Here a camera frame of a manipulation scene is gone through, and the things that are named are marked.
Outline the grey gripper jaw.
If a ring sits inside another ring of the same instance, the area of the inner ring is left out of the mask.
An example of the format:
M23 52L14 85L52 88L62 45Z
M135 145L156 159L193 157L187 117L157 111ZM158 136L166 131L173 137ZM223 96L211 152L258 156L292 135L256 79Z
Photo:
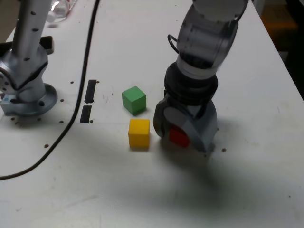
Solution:
M163 99L155 107L153 126L157 135L162 139L169 133L171 126L164 116L164 110L169 106L170 100Z
M202 107L201 118L166 118L168 122L185 132L192 146L200 152L207 152L217 132L217 112L212 101Z

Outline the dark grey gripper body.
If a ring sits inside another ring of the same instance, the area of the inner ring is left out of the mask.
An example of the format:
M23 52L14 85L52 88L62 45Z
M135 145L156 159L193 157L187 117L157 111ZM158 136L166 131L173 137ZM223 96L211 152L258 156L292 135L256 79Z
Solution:
M161 116L163 118L201 118L202 105L184 104L170 94L161 100Z

